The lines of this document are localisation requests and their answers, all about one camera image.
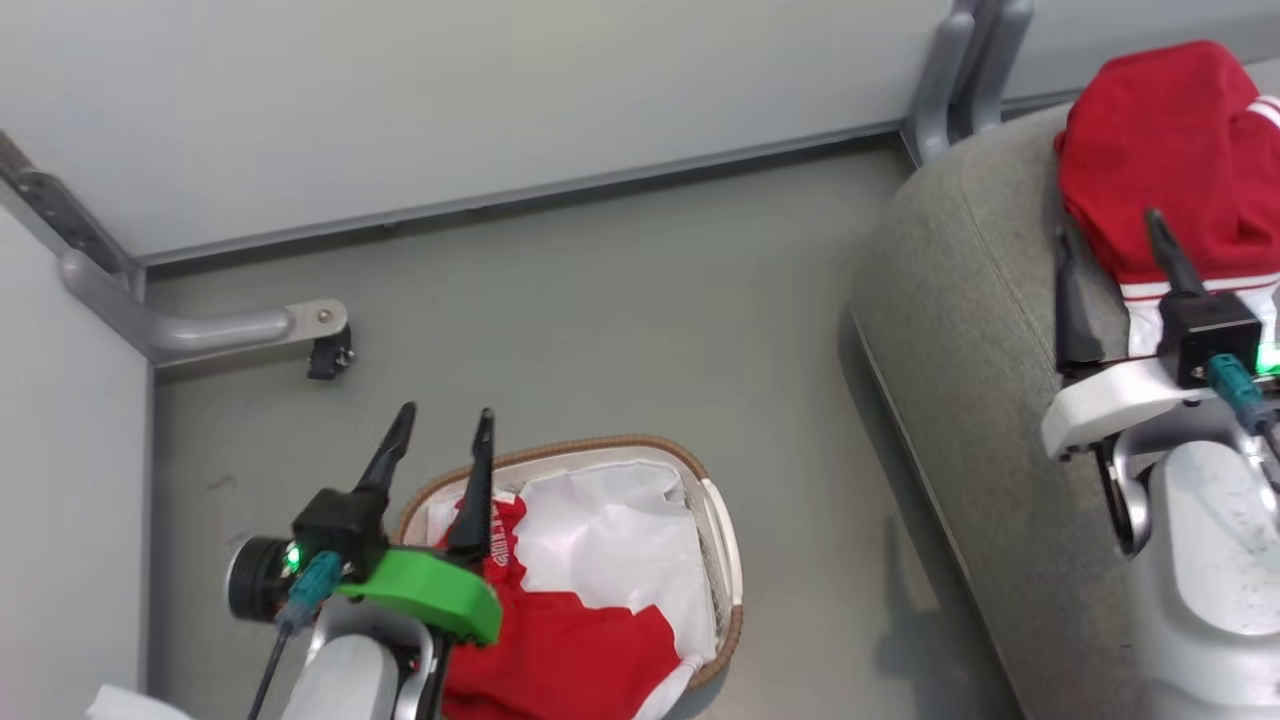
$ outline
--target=green 3d-printed part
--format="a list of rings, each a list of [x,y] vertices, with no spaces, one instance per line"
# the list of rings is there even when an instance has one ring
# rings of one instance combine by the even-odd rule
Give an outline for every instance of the green 3d-printed part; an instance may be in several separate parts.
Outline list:
[[[338,585],[338,593],[376,602],[481,646],[498,642],[502,605],[484,579],[426,550],[392,547],[369,580]]]

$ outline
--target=gray floor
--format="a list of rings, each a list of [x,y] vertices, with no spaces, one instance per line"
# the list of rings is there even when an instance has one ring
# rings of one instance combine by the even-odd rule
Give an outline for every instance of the gray floor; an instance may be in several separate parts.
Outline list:
[[[156,279],[152,305],[192,315],[338,297],[360,359],[333,384],[303,379],[298,350],[161,377],[152,693],[243,717],[271,637],[224,610],[233,550],[353,482],[416,400],[393,512],[468,461],[486,405],[502,451],[640,432],[708,466],[745,629],[723,683],[676,717],[1015,716],[883,406],[837,352],[850,263],[906,174],[863,147]]]

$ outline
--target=gray fabric cushion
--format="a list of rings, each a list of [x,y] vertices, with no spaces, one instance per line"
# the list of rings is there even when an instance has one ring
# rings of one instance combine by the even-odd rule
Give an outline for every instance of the gray fabric cushion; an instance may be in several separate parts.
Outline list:
[[[1280,92],[1280,61],[1254,68]],[[1043,456],[1053,372],[1052,229],[1062,218],[1053,108],[970,138],[916,173],[855,270],[854,311],[927,489],[1029,717],[1132,717],[1115,551],[1096,470]],[[1108,355],[1126,318],[1101,272]]]

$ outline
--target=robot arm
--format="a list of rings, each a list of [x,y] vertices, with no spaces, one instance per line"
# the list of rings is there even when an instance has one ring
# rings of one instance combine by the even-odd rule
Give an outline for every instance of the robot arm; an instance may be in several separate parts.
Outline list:
[[[489,555],[493,411],[480,416],[471,478],[442,551],[393,547],[381,525],[415,414],[413,404],[401,409],[352,491],[321,489],[294,519],[292,538],[251,538],[232,561],[232,614],[280,629],[251,720],[283,642],[311,624],[320,602],[285,719],[435,720],[451,650],[498,641],[502,606],[480,574]]]
[[[1042,421],[1044,451],[1097,462],[1130,560],[1130,628],[1149,716],[1280,717],[1280,516],[1265,452],[1276,414],[1262,397],[1267,383],[1251,377],[1260,325],[1230,293],[1203,291],[1158,214],[1149,224],[1172,279],[1155,357],[1102,363],[1071,287],[1079,245],[1060,255],[1066,386]]]

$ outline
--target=metal bar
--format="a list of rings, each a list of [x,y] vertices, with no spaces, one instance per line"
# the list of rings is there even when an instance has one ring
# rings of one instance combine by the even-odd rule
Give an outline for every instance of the metal bar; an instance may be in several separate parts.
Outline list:
[[[951,147],[948,110],[973,40],[977,1],[956,0],[933,33],[924,73],[901,131],[902,142],[916,167],[937,159]]]
[[[973,69],[964,77],[956,96],[954,126],[960,137],[977,135],[1001,123],[1005,85],[1014,70],[1018,51],[1036,14],[1036,0],[986,0],[979,8],[979,27],[986,31]]]
[[[35,165],[18,145],[0,131],[0,179],[54,229],[68,246],[79,250],[109,273],[127,279],[138,269],[111,233],[84,209],[55,176]]]
[[[63,284],[154,365],[328,337],[347,327],[337,300],[316,300],[215,318],[173,318],[140,302],[78,250],[59,260]]]

